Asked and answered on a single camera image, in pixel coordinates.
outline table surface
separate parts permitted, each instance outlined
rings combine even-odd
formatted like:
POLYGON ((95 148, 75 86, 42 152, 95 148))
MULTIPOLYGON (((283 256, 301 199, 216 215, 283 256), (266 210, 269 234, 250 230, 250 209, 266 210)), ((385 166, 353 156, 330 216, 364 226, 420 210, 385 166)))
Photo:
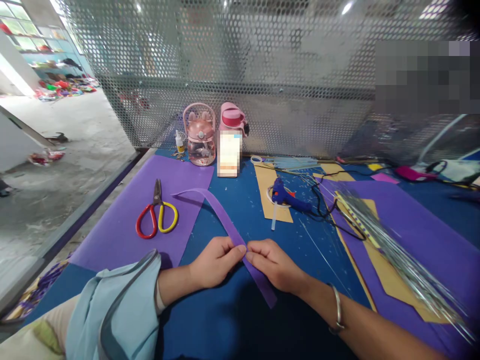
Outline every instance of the table surface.
MULTIPOLYGON (((157 155, 170 152, 158 150, 157 155)), ((345 170, 369 174, 363 165, 345 170)), ((369 176, 351 174, 358 181, 369 176)), ((285 185, 299 199, 315 203, 310 186, 298 177, 281 174, 285 185)), ((480 207, 448 196, 459 189, 441 183, 399 185, 459 234, 480 246, 480 207)), ((214 173, 209 190, 218 198, 245 242, 271 238, 305 272, 334 284, 343 294, 370 307, 336 230, 291 210, 293 224, 265 219, 253 164, 244 159, 237 178, 219 178, 214 173)), ((214 236, 226 232, 207 202, 203 203, 180 265, 191 263, 214 236)), ((70 264, 26 323, 79 294, 93 271, 70 264)), ((221 286, 177 301, 162 314, 157 357, 251 358, 275 354, 277 358, 334 356, 355 358, 342 341, 332 336, 326 323, 301 300, 275 290, 277 305, 270 310, 243 264, 221 286)))

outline purple foam sheet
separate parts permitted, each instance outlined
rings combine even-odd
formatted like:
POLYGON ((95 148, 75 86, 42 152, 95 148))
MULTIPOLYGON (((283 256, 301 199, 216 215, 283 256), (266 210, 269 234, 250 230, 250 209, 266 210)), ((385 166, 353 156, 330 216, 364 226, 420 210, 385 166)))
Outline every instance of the purple foam sheet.
MULTIPOLYGON (((235 246, 244 245, 245 247, 247 247, 247 244, 240 236, 240 233, 238 232, 232 220, 230 220, 230 217, 225 211, 224 207, 222 206, 222 204, 220 204, 220 201, 218 201, 218 199, 210 191, 202 188, 192 188, 192 189, 181 191, 173 195, 181 199, 184 196, 184 194, 191 193, 191 192, 202 194, 205 197, 205 199, 207 199, 207 201, 210 203, 211 208, 213 209, 213 211, 215 211, 215 214, 218 216, 218 219, 223 225, 226 233, 230 237, 233 245, 235 246)), ((266 276, 263 273, 257 270, 247 260, 245 256, 243 257, 242 261, 245 264, 246 269, 250 273, 251 277, 255 281, 255 284, 258 286, 258 289, 263 295, 263 298, 265 299, 267 305, 270 307, 270 309, 273 308, 275 306, 275 303, 277 302, 277 297, 275 296, 275 293, 272 289, 272 285, 270 284, 269 280, 266 278, 266 276)))
MULTIPOLYGON (((319 189, 328 207, 333 204, 335 191, 341 192, 342 187, 354 190, 362 199, 375 201, 383 226, 467 307, 468 321, 475 324, 479 318, 480 251, 397 185, 382 181, 323 180, 319 189)), ((338 225, 350 228, 337 210, 332 216, 338 225)), ((425 322, 412 306, 387 295, 364 244, 341 232, 379 314, 448 357, 464 358, 472 348, 454 327, 425 322)))
MULTIPOLYGON (((208 189, 213 166, 198 167, 164 156, 153 155, 118 195, 85 240, 70 258, 78 266, 101 271, 115 269, 139 261, 151 249, 162 254, 162 268, 177 267, 187 246, 204 197, 199 193, 186 195, 179 201, 171 194, 192 187, 208 189), (143 209, 153 201, 155 180, 161 181, 162 199, 178 210, 178 224, 169 233, 158 231, 152 239, 137 235, 135 225, 143 209)), ((155 206, 158 219, 160 207, 155 206)), ((170 226, 174 212, 165 207, 163 227, 170 226)), ((153 230, 150 212, 141 223, 144 234, 153 230)))

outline glue bottle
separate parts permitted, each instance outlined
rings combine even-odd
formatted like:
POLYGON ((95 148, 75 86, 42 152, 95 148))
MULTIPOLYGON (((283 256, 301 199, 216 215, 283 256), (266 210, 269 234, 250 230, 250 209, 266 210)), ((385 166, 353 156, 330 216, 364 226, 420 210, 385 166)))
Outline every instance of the glue bottle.
POLYGON ((178 130, 176 130, 176 133, 175 133, 175 144, 176 144, 177 152, 179 154, 183 154, 185 152, 184 141, 182 140, 182 137, 180 136, 180 133, 178 130))

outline bracelet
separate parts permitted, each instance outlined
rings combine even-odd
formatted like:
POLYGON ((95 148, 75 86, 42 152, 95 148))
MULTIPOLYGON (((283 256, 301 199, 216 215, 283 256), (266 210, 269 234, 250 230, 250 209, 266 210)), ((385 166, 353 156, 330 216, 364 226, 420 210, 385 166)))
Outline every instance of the bracelet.
POLYGON ((345 329, 345 325, 342 324, 342 308, 340 307, 340 295, 337 291, 337 288, 333 286, 333 284, 327 283, 327 285, 333 289, 336 299, 336 328, 329 326, 328 330, 330 330, 333 335, 338 335, 339 332, 345 329))

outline hot glue gun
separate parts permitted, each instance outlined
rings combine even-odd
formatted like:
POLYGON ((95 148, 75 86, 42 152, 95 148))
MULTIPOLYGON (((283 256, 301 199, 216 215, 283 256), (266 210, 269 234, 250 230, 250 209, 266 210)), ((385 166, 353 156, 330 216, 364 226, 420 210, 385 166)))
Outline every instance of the hot glue gun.
POLYGON ((302 213, 310 213, 312 211, 312 204, 298 200, 290 195, 287 190, 285 190, 284 182, 279 177, 277 177, 273 183, 271 200, 277 204, 283 204, 285 202, 295 210, 302 213))

